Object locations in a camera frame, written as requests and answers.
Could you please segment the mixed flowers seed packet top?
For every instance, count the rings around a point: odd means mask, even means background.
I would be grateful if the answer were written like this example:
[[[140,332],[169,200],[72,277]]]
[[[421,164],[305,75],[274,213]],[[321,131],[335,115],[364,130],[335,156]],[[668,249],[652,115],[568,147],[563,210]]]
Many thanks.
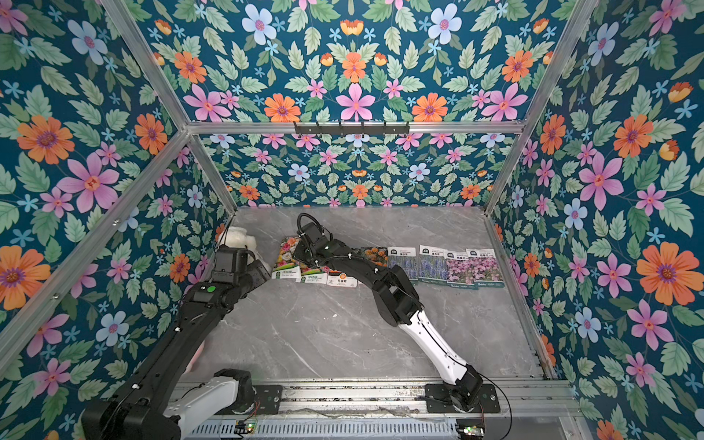
[[[328,273],[321,269],[302,271],[299,282],[307,284],[327,284]]]

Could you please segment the colourful roses seed packet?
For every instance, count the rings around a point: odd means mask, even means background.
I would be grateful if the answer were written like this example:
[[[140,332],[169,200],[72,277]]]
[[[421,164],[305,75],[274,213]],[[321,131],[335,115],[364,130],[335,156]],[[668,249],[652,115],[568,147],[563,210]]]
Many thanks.
[[[302,271],[299,263],[293,258],[293,253],[300,239],[297,236],[284,238],[280,244],[280,250],[275,262],[272,276],[277,280],[293,280],[299,282]]]

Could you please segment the orange marigold seed packet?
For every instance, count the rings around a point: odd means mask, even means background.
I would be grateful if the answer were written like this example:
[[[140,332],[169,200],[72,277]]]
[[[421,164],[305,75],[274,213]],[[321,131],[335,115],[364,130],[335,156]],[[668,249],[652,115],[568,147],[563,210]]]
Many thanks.
[[[388,249],[386,247],[363,247],[361,255],[374,264],[387,267],[389,264]]]
[[[327,274],[326,285],[336,288],[356,288],[358,281],[342,271],[330,271]]]

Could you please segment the lavender seed packet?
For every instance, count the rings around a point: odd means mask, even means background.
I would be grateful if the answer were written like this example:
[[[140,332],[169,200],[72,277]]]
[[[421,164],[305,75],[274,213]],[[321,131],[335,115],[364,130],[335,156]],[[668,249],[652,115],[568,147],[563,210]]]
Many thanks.
[[[446,256],[446,249],[421,245],[418,255],[418,279],[421,282],[447,285]]]
[[[411,282],[418,281],[417,249],[415,247],[389,247],[388,267],[400,267]]]

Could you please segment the pink flowers seed packet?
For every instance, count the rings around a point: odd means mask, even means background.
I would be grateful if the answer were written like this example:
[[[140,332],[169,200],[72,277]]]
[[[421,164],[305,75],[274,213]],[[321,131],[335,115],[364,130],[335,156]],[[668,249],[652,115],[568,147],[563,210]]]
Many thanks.
[[[502,288],[502,271],[493,249],[466,249],[469,269],[478,287]]]
[[[445,253],[445,271],[449,286],[460,289],[474,289],[476,287],[467,253],[447,251]]]

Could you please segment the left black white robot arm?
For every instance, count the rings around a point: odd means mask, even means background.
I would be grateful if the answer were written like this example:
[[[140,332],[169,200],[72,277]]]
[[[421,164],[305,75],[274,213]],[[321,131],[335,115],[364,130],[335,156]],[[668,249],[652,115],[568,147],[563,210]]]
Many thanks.
[[[88,439],[185,439],[227,407],[255,406],[251,374],[223,368],[210,381],[170,399],[188,365],[210,333],[235,305],[271,278],[246,247],[221,246],[209,280],[185,295],[176,322],[137,371],[113,395],[93,400],[82,414]]]

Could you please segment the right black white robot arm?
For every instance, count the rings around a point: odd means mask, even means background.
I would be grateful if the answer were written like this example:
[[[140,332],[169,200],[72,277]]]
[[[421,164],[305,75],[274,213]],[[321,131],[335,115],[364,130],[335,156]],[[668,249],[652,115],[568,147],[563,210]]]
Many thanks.
[[[296,226],[300,241],[293,259],[311,268],[327,267],[367,286],[381,318],[400,328],[430,359],[449,393],[449,403],[464,413],[474,409],[479,404],[483,376],[430,322],[406,272],[398,265],[382,267],[363,257],[310,214],[299,214]]]

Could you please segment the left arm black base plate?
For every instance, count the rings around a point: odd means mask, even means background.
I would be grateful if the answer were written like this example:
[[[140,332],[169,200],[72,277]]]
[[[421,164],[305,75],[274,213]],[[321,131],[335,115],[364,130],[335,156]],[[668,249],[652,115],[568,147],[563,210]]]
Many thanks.
[[[255,385],[252,403],[233,403],[216,415],[250,416],[278,414],[282,404],[282,385]]]

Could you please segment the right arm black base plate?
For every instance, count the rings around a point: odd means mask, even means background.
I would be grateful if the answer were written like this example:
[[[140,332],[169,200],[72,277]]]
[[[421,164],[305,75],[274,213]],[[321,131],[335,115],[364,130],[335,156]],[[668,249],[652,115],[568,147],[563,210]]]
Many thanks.
[[[473,401],[467,394],[450,390],[445,383],[428,383],[420,400],[429,414],[499,414],[502,411],[496,388],[484,383]]]

